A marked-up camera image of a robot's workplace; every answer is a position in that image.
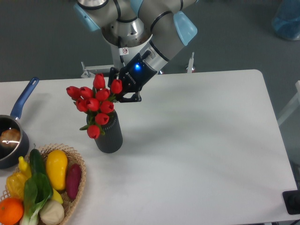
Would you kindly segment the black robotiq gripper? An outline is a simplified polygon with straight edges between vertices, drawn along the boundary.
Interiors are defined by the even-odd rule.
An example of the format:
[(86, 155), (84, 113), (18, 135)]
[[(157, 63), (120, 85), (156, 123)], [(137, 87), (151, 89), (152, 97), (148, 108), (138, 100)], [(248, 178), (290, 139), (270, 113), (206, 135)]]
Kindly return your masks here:
[[(140, 92), (142, 87), (157, 73), (146, 62), (145, 59), (150, 56), (150, 52), (143, 55), (138, 53), (131, 61), (120, 71), (111, 67), (108, 76), (108, 87), (114, 79), (119, 76), (122, 82), (122, 93), (116, 94), (116, 101), (120, 103), (141, 102)], [(125, 97), (126, 93), (133, 92), (131, 97)]]

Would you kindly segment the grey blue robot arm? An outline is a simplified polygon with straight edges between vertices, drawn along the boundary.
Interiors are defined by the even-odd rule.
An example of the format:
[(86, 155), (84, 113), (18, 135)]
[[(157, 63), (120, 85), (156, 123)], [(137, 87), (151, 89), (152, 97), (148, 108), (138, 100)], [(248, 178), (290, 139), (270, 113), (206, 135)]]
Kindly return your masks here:
[(191, 0), (79, 0), (74, 9), (110, 45), (109, 81), (122, 81), (117, 102), (140, 102), (142, 87), (197, 34), (183, 13)]

